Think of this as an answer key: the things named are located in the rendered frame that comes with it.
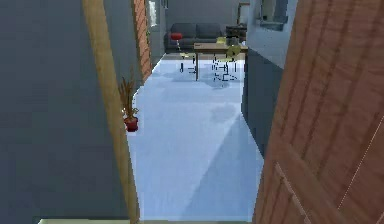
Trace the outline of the brown wooden dining table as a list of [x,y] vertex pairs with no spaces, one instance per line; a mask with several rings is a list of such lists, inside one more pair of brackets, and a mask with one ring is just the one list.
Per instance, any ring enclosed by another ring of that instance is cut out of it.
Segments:
[[[248,47],[244,45],[239,46],[241,47],[240,53],[245,55],[245,59],[248,59]],[[196,59],[199,60],[200,54],[225,54],[228,48],[228,45],[222,43],[195,43],[193,51],[196,54]]]

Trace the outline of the yellow green chair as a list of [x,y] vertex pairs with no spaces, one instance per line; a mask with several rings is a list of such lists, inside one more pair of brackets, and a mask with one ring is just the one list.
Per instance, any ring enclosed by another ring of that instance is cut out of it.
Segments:
[[222,74],[219,74],[217,72],[214,73],[214,80],[220,80],[222,82],[236,80],[236,77],[229,73],[228,63],[233,62],[240,52],[241,52],[241,47],[239,45],[230,45],[229,46],[229,48],[227,49],[227,51],[225,53],[225,58],[220,59],[220,62],[222,62],[223,65],[220,66],[219,64],[216,64],[214,66],[215,69],[222,69],[223,70]]
[[180,53],[182,57],[182,62],[180,63],[180,73],[184,72],[184,60],[190,58],[192,60],[192,67],[187,67],[188,73],[195,74],[196,73],[196,54],[195,53]]

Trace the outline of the light wooden door frame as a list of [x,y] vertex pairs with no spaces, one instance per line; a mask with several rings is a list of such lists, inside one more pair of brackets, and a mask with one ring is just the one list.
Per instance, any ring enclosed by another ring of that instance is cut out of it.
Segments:
[[107,124],[113,140],[113,152],[117,162],[129,224],[140,224],[138,195],[125,124],[121,113],[122,103],[118,91],[104,0],[81,1],[103,97]]

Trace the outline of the house plant in red pot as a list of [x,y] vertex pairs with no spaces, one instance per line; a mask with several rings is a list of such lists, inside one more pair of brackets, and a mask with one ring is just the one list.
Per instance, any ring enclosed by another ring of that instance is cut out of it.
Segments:
[[136,132],[138,130],[138,118],[136,117],[138,109],[133,106],[134,85],[134,80],[127,81],[125,78],[122,78],[122,83],[118,87],[124,113],[123,121],[128,132]]

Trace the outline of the dark grey sofa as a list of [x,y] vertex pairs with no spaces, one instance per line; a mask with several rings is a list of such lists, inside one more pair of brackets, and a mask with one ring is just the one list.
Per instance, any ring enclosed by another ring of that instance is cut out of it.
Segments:
[[[174,33],[180,33],[182,38],[179,41],[172,40]],[[190,52],[195,43],[215,43],[222,35],[218,23],[174,23],[164,35],[164,50],[166,53]]]

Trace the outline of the window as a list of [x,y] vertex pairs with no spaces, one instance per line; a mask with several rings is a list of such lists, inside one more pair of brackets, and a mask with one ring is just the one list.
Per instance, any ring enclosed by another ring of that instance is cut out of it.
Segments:
[[155,0],[148,1],[148,10],[149,10],[149,24],[151,27],[156,27],[157,26],[157,8],[156,8]]

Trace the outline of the grey framed wall picture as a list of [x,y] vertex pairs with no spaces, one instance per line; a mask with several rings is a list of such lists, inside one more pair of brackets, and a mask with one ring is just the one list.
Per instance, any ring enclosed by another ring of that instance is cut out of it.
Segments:
[[263,28],[282,31],[288,21],[288,0],[262,0],[261,26]]

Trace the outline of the red stool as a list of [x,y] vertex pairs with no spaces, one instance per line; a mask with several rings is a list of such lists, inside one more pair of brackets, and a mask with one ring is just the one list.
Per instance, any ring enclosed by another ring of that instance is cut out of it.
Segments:
[[178,50],[181,50],[180,40],[183,38],[183,35],[181,33],[172,33],[170,37],[176,42]]

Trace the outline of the orange brown room door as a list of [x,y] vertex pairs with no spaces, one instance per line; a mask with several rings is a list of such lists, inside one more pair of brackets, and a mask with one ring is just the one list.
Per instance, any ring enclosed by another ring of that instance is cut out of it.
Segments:
[[152,73],[151,49],[149,44],[149,31],[146,15],[146,0],[132,0],[135,35],[137,43],[138,62],[142,82],[145,82]]

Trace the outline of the brown wooden room door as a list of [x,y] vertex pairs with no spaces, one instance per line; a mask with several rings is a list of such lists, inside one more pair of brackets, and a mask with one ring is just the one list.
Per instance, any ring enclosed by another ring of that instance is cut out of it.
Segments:
[[252,224],[384,224],[384,0],[298,0]]

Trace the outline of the dark side cabinet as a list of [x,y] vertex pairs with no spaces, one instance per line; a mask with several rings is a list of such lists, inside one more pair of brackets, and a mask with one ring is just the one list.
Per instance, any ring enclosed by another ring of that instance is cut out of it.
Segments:
[[246,40],[247,27],[243,25],[227,26],[225,29],[227,37],[237,37],[240,42]]

